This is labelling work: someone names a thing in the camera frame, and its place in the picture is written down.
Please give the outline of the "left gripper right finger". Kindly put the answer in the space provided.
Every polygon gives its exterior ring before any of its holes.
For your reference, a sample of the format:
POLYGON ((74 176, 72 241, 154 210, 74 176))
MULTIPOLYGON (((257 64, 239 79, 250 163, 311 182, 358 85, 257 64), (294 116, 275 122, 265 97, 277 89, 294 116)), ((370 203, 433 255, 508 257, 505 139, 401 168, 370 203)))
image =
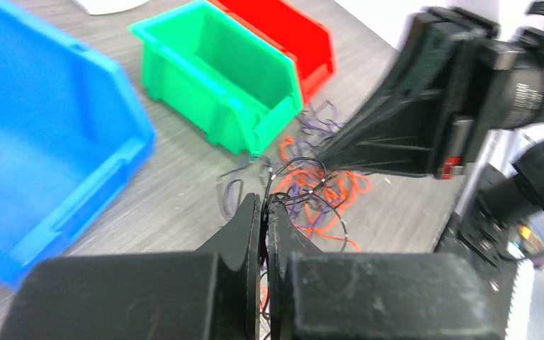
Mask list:
POLYGON ((503 339, 474 268, 449 253, 324 253, 268 209, 273 339, 503 339))

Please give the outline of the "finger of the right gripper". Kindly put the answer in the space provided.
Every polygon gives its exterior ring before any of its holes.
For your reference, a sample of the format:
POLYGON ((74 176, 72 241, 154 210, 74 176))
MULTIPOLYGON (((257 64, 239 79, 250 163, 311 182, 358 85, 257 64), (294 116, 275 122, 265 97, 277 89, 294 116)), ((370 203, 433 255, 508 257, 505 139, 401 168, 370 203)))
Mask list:
POLYGON ((475 124, 464 104, 487 36, 488 22, 469 11, 414 14, 382 83, 316 158, 329 170, 449 179, 475 124))

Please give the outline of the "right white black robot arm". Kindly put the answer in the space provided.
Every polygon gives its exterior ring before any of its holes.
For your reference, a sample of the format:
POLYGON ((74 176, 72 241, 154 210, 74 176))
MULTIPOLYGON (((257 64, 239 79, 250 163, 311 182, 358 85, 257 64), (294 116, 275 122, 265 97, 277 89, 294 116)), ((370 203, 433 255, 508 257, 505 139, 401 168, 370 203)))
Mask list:
MULTIPOLYGON (((526 12, 544 17, 544 1, 526 12)), ((544 123, 544 30, 498 35, 498 23, 461 7, 412 14, 392 69, 316 158, 331 170, 450 179, 477 161, 491 130, 544 123)), ((514 168, 474 194, 455 233, 491 266, 513 260, 509 226, 544 211, 544 144, 514 168)))

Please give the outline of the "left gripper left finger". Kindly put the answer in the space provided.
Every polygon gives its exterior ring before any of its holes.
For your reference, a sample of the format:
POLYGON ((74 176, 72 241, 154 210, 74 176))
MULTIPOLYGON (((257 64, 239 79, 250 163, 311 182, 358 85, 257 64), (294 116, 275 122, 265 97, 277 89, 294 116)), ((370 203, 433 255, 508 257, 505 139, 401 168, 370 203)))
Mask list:
POLYGON ((194 251, 67 256, 38 264, 0 339, 255 339, 260 198, 194 251))

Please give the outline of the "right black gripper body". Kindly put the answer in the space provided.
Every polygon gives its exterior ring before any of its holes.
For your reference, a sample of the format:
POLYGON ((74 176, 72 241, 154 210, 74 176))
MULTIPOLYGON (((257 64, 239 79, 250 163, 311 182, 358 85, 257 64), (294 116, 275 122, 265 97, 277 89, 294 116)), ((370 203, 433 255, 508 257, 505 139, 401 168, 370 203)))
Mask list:
POLYGON ((477 160, 486 134, 531 118, 538 80, 501 26, 463 7, 421 12, 421 172, 449 179, 477 160))

